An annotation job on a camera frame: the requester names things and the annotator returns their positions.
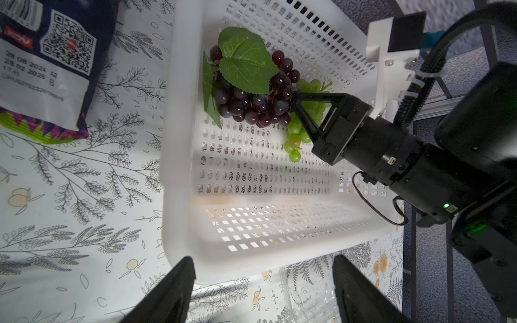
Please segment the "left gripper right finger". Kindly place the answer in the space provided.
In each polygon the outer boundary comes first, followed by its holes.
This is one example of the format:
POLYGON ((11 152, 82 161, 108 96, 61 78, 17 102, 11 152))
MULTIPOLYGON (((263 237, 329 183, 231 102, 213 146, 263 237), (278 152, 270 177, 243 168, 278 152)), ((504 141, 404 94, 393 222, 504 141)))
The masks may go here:
POLYGON ((342 322, 410 321, 341 254, 333 261, 333 282, 342 322))

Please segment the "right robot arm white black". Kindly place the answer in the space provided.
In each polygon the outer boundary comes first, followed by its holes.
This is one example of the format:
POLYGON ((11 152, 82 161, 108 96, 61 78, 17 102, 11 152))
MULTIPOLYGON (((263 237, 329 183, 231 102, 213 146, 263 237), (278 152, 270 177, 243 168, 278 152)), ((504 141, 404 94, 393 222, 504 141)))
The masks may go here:
POLYGON ((516 66, 498 63, 424 143, 370 118, 349 94, 296 92, 291 105, 328 165, 345 160, 431 227, 451 219, 450 244, 473 266, 502 316, 516 317, 516 66))

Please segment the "dark purple grape bunch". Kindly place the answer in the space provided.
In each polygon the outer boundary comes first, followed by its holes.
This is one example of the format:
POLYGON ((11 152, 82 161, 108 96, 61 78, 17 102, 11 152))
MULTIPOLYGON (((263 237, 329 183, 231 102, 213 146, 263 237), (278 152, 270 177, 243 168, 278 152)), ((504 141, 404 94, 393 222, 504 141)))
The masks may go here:
POLYGON ((218 128, 226 119, 260 129, 292 122, 291 100, 301 73, 283 51, 269 52, 258 34, 223 29, 203 55, 202 74, 204 112, 218 128))

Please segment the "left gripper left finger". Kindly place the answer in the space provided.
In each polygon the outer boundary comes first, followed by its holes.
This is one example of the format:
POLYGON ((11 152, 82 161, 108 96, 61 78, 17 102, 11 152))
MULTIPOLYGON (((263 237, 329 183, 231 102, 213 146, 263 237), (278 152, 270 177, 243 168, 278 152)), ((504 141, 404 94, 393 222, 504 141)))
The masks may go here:
POLYGON ((186 322, 195 280, 193 259, 184 257, 121 322, 186 322))

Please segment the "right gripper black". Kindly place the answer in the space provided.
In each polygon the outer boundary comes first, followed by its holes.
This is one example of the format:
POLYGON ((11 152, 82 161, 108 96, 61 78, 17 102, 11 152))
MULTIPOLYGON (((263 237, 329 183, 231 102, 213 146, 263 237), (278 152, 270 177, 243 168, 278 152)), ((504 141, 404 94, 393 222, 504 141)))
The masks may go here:
POLYGON ((350 162, 364 173, 366 182, 399 182, 422 155, 421 141, 383 118, 370 118, 372 107, 354 96, 296 92, 292 107, 313 143, 312 153, 331 166, 350 162), (320 126, 303 102, 331 104, 320 126))

